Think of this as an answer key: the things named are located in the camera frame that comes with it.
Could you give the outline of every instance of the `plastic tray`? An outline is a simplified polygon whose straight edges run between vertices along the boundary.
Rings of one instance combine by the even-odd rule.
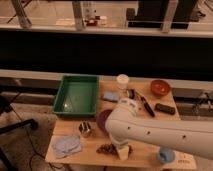
[[[53,113],[59,117],[94,117],[97,112],[99,77],[64,76]]]

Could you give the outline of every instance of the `orange bowl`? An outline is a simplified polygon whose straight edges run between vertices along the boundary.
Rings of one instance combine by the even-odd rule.
[[[151,91],[158,97],[166,96],[170,91],[170,85],[163,80],[153,80],[151,82]]]

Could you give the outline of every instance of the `light blue cloth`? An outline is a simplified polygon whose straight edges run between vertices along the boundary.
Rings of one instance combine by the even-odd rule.
[[[105,91],[103,99],[107,101],[117,102],[119,100],[119,95],[117,92]]]
[[[61,136],[52,143],[53,152],[56,158],[63,158],[82,150],[80,136]]]

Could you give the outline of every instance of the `black remote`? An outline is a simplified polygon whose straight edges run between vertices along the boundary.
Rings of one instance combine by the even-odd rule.
[[[171,114],[171,115],[175,114],[175,108],[174,107],[163,105],[161,103],[157,103],[155,105],[155,110],[165,112],[165,113],[168,113],[168,114]]]

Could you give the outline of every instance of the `floor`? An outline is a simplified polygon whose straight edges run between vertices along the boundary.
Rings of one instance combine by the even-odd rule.
[[[212,0],[207,1],[210,6],[213,5]],[[126,9],[137,9],[137,1],[93,1],[92,7],[96,15],[107,16],[107,27],[124,28]],[[36,26],[74,26],[73,9],[70,1],[33,0],[25,7],[25,12],[33,25]],[[190,22],[186,31],[212,31],[212,10],[203,4],[202,12],[206,14],[206,17],[201,18],[199,22]],[[11,1],[0,0],[0,24],[17,25],[18,19],[14,14]]]
[[[16,94],[8,93],[3,94],[12,99]],[[36,131],[27,129],[33,145],[37,152],[44,155],[46,154],[50,137],[56,121],[56,116],[52,114],[51,104],[54,100],[52,95],[35,95],[22,93],[11,104],[13,109],[22,119],[34,118],[39,123],[39,128]],[[200,117],[200,116],[185,116],[181,115],[182,120],[204,120],[213,121],[213,117]],[[1,127],[19,121],[19,118],[11,111],[10,113],[3,113],[0,117]],[[20,171],[28,171],[30,157],[34,154],[32,146],[23,128],[16,129],[7,134],[0,135],[0,146],[10,159],[10,161],[19,168]],[[197,163],[197,171],[211,171],[213,170],[213,162],[204,158],[195,157]],[[51,169],[51,167],[44,161],[43,158],[35,156],[31,162],[33,171],[51,171],[51,170],[65,170],[62,165],[55,164],[61,169]],[[101,171],[103,167],[99,166],[80,166],[72,165],[74,171]],[[0,162],[0,170],[4,171],[5,168]],[[149,169],[134,169],[134,168],[116,168],[109,167],[108,171],[146,171]],[[150,169],[150,171],[159,171],[158,169]]]

